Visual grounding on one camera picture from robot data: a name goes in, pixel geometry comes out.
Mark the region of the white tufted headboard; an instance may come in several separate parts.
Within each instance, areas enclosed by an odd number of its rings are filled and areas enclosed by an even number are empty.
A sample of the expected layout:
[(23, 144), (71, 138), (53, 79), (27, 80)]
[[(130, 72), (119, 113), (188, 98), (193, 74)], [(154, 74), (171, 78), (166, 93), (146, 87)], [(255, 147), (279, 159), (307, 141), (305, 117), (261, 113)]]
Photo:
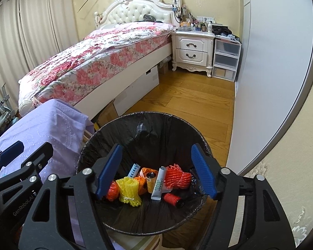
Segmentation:
[(155, 17), (156, 21), (179, 27), (172, 4), (162, 0), (114, 0), (95, 23), (97, 29), (108, 24), (143, 21), (145, 15)]

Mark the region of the red foam fruit net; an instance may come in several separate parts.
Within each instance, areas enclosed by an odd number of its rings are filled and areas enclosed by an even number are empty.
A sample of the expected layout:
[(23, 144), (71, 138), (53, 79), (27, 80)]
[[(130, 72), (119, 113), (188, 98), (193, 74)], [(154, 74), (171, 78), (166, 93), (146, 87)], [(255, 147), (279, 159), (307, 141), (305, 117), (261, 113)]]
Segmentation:
[(179, 165), (174, 164), (166, 167), (164, 185), (167, 189), (187, 189), (192, 181), (192, 175), (184, 172)]

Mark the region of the grey desk chair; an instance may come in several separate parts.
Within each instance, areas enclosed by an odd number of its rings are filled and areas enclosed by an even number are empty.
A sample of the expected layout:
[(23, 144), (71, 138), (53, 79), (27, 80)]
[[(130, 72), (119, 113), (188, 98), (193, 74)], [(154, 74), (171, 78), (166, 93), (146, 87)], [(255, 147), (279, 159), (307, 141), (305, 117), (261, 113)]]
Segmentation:
[(0, 97), (0, 133), (3, 133), (18, 121), (17, 112), (9, 102), (9, 94), (6, 92), (5, 84), (1, 87), (3, 97)]

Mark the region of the white toothpaste box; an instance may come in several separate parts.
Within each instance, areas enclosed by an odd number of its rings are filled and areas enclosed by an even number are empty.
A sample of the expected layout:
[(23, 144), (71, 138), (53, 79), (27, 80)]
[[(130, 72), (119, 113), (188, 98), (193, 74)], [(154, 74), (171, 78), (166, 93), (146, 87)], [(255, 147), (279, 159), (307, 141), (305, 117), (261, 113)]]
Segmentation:
[(162, 196), (162, 189), (164, 184), (165, 175), (167, 173), (167, 168), (162, 166), (159, 168), (157, 179), (154, 185), (153, 192), (151, 194), (151, 199), (160, 201)]

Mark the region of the red plastic bag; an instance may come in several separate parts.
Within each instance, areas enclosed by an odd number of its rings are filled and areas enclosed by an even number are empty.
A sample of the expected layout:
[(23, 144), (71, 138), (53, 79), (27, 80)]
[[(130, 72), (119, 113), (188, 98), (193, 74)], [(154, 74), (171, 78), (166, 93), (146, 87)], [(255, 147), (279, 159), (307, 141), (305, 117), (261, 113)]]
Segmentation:
[(107, 192), (106, 199), (108, 201), (114, 201), (118, 198), (120, 193), (119, 186), (116, 181), (112, 181), (110, 188)]

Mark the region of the yellow foam fruit net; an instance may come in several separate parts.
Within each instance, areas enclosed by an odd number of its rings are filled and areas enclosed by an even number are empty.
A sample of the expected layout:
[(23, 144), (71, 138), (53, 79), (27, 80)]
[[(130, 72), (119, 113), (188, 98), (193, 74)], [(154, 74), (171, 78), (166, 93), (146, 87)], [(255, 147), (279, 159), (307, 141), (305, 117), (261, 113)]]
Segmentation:
[(140, 206), (142, 200), (138, 195), (139, 182), (138, 180), (130, 177), (124, 177), (122, 179), (117, 179), (116, 183), (119, 187), (119, 200), (124, 204), (129, 204), (131, 206)]

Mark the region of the beige curtains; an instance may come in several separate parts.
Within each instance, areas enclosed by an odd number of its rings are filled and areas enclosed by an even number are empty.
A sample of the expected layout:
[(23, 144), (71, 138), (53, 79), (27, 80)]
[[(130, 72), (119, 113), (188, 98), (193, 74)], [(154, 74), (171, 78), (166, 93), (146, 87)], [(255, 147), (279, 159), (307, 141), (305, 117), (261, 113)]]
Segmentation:
[(77, 42), (72, 0), (1, 0), (0, 95), (17, 108), (19, 80)]

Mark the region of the red bottle black cap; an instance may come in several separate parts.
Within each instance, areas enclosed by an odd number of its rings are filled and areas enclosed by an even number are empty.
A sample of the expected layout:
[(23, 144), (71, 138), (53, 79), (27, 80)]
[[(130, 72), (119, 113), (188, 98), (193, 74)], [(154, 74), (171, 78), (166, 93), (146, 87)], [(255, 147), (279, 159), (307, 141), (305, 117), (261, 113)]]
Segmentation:
[(183, 198), (170, 192), (163, 195), (163, 200), (175, 208), (181, 208), (183, 206)]

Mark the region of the orange plastic bag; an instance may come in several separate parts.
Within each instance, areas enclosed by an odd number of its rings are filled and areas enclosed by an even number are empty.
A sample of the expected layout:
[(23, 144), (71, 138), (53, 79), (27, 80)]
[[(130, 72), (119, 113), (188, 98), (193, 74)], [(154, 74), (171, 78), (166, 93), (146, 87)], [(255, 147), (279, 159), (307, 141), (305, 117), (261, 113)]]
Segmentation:
[(139, 174), (136, 177), (134, 177), (134, 179), (139, 182), (138, 195), (144, 195), (145, 193), (148, 192), (148, 187), (146, 183), (146, 174), (148, 172), (155, 172), (156, 174), (158, 174), (158, 171), (155, 169), (141, 168)]

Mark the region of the bed with floral bedding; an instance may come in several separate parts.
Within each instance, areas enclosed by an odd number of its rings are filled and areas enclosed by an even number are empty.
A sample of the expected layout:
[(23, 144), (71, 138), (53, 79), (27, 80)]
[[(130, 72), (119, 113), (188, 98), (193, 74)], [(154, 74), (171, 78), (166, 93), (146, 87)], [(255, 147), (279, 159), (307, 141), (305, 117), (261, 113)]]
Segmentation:
[(174, 29), (172, 24), (138, 21), (94, 30), (19, 80), (20, 115), (50, 99), (76, 105), (116, 74), (169, 43)]

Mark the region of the purple tablecloth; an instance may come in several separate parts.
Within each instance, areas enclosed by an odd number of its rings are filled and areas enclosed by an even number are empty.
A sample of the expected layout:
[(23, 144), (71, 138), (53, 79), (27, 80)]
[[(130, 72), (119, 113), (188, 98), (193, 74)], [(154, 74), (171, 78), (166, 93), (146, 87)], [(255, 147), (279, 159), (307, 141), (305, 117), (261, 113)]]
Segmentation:
[[(21, 164), (45, 142), (52, 144), (53, 156), (41, 170), (42, 186), (49, 175), (73, 177), (85, 132), (93, 132), (88, 116), (61, 100), (49, 100), (17, 121), (0, 137), (0, 151), (21, 141), (24, 152), (3, 167), (0, 178), (19, 170)], [(22, 228), (17, 234), (17, 248)]]

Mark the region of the plastic drawer unit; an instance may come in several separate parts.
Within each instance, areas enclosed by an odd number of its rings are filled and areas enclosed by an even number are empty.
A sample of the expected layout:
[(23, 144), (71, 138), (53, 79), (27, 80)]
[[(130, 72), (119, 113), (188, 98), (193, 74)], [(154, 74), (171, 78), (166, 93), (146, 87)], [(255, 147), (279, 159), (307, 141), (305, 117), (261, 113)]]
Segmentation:
[(214, 41), (212, 77), (233, 82), (241, 55), (241, 43), (229, 37), (217, 36)]

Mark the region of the black lined trash bin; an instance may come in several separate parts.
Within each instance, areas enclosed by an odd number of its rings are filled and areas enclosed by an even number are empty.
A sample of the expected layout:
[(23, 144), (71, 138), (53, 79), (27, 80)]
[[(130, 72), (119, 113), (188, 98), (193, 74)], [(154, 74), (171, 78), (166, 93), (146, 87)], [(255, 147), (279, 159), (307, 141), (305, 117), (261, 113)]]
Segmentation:
[[(96, 201), (98, 218), (110, 230), (134, 236), (165, 233), (193, 218), (207, 201), (191, 159), (191, 148), (196, 143), (205, 154), (212, 154), (206, 138), (193, 125), (160, 112), (136, 112), (101, 127), (83, 146), (77, 172), (91, 168), (118, 144), (122, 146), (122, 160), (114, 181), (128, 176), (138, 165), (135, 179), (140, 186), (141, 204), (133, 206), (131, 198), (121, 196), (103, 197)], [(146, 176), (157, 174), (162, 166), (178, 172), (179, 177), (167, 179), (162, 188), (172, 197), (152, 200)]]

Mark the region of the light blue box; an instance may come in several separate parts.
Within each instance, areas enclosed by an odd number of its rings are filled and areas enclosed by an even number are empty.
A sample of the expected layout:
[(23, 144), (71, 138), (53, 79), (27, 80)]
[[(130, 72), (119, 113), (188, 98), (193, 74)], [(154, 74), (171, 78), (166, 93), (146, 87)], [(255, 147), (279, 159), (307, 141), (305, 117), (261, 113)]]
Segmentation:
[(130, 177), (130, 178), (136, 177), (140, 171), (140, 168), (141, 167), (138, 164), (133, 164), (130, 172), (128, 173), (128, 177)]

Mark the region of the amber bottle black cap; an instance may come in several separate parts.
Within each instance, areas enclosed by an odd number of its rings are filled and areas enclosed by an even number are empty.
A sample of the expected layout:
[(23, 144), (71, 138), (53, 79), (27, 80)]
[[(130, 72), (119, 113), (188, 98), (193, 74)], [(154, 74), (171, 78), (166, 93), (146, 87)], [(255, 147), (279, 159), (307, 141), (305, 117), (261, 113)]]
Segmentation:
[(154, 191), (156, 178), (157, 178), (157, 174), (155, 172), (148, 172), (146, 174), (146, 183), (148, 187), (148, 192), (150, 194)]

